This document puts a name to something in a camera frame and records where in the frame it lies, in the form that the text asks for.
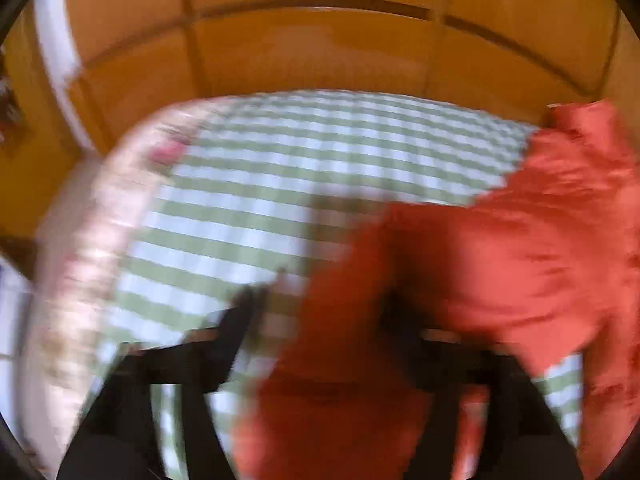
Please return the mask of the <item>wooden panelled wardrobe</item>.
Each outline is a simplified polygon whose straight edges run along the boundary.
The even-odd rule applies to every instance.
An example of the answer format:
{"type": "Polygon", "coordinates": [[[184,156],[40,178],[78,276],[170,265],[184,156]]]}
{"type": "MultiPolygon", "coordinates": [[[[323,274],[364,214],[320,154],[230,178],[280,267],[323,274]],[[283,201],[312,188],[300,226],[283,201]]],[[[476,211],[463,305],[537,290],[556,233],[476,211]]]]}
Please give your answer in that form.
{"type": "Polygon", "coordinates": [[[639,0],[1,0],[1,229],[175,102],[291,89],[426,96],[541,122],[607,98],[639,125],[639,0]]]}

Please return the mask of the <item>red puffer jacket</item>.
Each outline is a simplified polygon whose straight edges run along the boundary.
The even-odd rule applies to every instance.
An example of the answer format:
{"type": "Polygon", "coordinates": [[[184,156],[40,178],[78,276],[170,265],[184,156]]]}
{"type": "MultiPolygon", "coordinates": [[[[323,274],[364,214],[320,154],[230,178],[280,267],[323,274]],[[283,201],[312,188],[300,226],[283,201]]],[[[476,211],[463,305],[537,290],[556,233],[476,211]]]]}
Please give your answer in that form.
{"type": "Polygon", "coordinates": [[[431,399],[378,331],[390,292],[536,376],[582,352],[578,463],[596,478],[639,417],[639,174],[616,108],[555,107],[502,188],[469,207],[390,204],[320,266],[235,433],[243,477],[401,476],[431,399]]]}

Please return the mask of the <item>floral mattress edge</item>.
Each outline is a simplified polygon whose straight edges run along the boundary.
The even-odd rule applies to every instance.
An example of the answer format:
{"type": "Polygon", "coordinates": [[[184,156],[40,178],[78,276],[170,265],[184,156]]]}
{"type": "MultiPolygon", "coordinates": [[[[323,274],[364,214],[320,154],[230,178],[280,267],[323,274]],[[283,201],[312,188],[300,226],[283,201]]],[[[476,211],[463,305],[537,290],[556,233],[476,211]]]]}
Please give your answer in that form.
{"type": "Polygon", "coordinates": [[[48,478],[88,396],[122,257],[181,151],[227,106],[191,101],[143,119],[105,157],[73,171],[44,219],[18,384],[25,450],[48,478]]]}

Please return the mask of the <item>green white checkered bedsheet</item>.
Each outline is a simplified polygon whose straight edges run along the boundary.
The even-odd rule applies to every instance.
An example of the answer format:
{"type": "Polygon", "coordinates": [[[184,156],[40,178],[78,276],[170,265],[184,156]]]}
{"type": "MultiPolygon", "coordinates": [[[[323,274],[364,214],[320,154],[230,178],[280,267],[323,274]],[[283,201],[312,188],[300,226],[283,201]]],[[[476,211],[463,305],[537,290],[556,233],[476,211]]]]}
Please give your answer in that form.
{"type": "Polygon", "coordinates": [[[531,125],[448,103],[348,91],[237,96],[214,103],[167,171],[120,265],[96,348],[104,375],[123,342],[175,344],[214,326],[245,285],[269,296],[231,376],[209,397],[225,451],[295,332],[318,263],[386,200],[464,205],[503,181],[531,125]]]}

